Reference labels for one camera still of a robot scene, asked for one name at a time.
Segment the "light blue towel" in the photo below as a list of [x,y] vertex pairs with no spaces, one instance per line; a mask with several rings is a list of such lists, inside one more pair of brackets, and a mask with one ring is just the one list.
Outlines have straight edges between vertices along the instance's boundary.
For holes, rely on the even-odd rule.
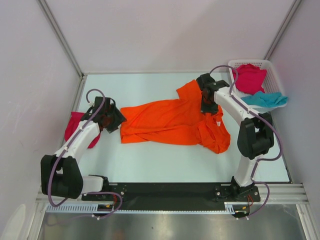
[[245,96],[241,99],[248,105],[273,108],[286,104],[288,97],[282,96],[281,92],[263,93],[262,91],[258,91],[252,96]]

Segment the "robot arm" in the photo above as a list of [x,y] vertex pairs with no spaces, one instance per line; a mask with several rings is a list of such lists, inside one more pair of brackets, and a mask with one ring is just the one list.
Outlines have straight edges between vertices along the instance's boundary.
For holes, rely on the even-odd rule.
[[215,81],[209,73],[197,78],[202,91],[201,111],[216,114],[221,105],[239,125],[237,146],[241,159],[236,174],[231,180],[238,193],[253,187],[252,178],[257,160],[267,154],[274,145],[274,133],[257,117],[245,111],[234,99],[246,106],[251,112],[264,118],[272,125],[269,113],[260,114],[251,109],[236,95],[230,94],[230,86],[224,81]]
[[48,194],[50,174],[53,171],[54,163],[61,154],[63,155],[54,170],[51,184],[51,194],[53,196],[76,199],[80,194],[100,192],[104,184],[108,183],[108,178],[104,176],[82,176],[78,164],[89,144],[103,129],[112,133],[126,120],[116,108],[116,103],[113,100],[113,103],[111,103],[111,100],[111,98],[105,98],[103,107],[89,121],[103,102],[102,97],[96,97],[94,105],[83,115],[76,131],[69,140],[53,155],[45,155],[42,158],[41,188],[44,194]]

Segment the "red cloth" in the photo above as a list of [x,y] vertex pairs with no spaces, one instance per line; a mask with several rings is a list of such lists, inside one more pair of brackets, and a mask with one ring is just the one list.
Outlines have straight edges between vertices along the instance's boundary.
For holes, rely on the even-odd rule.
[[222,108],[218,106],[214,115],[200,112],[202,92],[196,80],[177,89],[177,93],[179,99],[121,108],[127,119],[121,125],[121,142],[201,144],[217,154],[225,152],[230,145],[230,134],[222,121]]
[[259,91],[265,92],[261,85],[267,76],[267,70],[260,69],[252,64],[241,65],[236,70],[239,73],[239,77],[235,86],[239,91],[251,95]]
[[[83,115],[84,115],[83,112],[76,112],[76,111],[71,112],[71,118],[64,132],[65,141],[68,141],[68,139],[72,136],[72,134],[74,134],[74,132],[77,130]],[[93,141],[88,146],[88,149],[92,149],[97,144],[99,139],[100,139],[100,133],[95,139],[93,139]]]

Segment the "pink cloth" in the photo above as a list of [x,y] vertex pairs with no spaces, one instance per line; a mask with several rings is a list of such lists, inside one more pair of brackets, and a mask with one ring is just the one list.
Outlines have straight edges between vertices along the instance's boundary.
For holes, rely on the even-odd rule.
[[236,70],[239,73],[239,77],[235,86],[239,91],[251,95],[259,91],[265,92],[261,85],[267,76],[267,70],[260,69],[252,64],[241,65]]

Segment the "plastic laundry basket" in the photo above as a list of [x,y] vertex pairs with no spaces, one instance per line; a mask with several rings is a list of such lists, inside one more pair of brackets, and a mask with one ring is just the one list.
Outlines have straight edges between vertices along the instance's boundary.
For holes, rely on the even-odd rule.
[[[262,84],[262,87],[264,88],[265,93],[271,94],[271,93],[280,92],[282,93],[283,96],[285,96],[285,91],[281,85],[279,76],[276,73],[276,70],[270,61],[259,60],[259,59],[239,59],[239,60],[231,60],[229,61],[228,64],[234,68],[238,68],[244,64],[252,64],[256,67],[259,67],[260,69],[266,69],[266,77]],[[229,72],[230,72],[231,82],[233,83],[235,79],[234,79],[234,75],[232,73],[231,68],[229,69]],[[237,95],[240,98],[250,96],[250,94],[246,94],[244,92],[239,91],[236,86],[233,87],[233,92],[235,95]],[[266,112],[272,111],[273,109],[284,107],[285,105],[287,104],[283,104],[281,106],[275,106],[275,107],[262,107],[257,105],[250,105],[250,107],[261,113],[266,113]]]

